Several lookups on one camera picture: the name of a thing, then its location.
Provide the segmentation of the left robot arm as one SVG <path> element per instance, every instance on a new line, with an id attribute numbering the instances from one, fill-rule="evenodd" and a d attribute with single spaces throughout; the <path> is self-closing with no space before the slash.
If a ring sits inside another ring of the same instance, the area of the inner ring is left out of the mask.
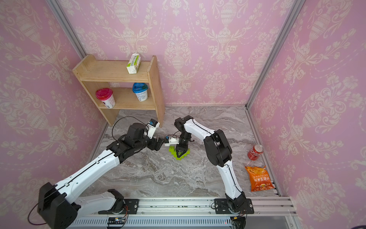
<path id="1" fill-rule="evenodd" d="M 134 123 L 128 132 L 113 141 L 89 164 L 57 182 L 46 183 L 40 188 L 38 214 L 52 229 L 65 229 L 76 219 L 100 211 L 114 214 L 127 212 L 124 196 L 115 189 L 94 196 L 80 195 L 106 172 L 145 148 L 158 151 L 164 139 L 155 138 L 159 122 L 151 119 L 148 124 Z"/>

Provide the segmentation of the green lego brick base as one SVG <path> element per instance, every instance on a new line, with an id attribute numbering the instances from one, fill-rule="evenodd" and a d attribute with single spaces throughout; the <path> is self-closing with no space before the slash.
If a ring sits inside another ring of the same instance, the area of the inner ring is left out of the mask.
<path id="1" fill-rule="evenodd" d="M 175 150 L 173 146 L 169 146 L 169 152 L 174 156 L 176 160 L 182 160 L 183 158 L 185 158 L 187 155 L 190 154 L 190 149 L 188 149 L 185 153 L 183 152 L 179 153 Z"/>

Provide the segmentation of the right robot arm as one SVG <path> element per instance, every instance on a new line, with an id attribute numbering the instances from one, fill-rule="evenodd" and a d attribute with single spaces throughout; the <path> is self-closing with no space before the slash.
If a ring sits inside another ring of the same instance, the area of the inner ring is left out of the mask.
<path id="1" fill-rule="evenodd" d="M 201 140 L 205 145 L 208 160 L 218 169 L 225 186 L 225 196 L 229 209 L 233 213 L 244 212 L 253 214 L 254 208 L 241 189 L 234 173 L 232 149 L 221 129 L 212 130 L 199 124 L 193 117 L 177 118 L 174 126 L 181 132 L 178 143 L 170 147 L 170 152 L 177 160 L 189 154 L 189 142 L 192 136 Z"/>

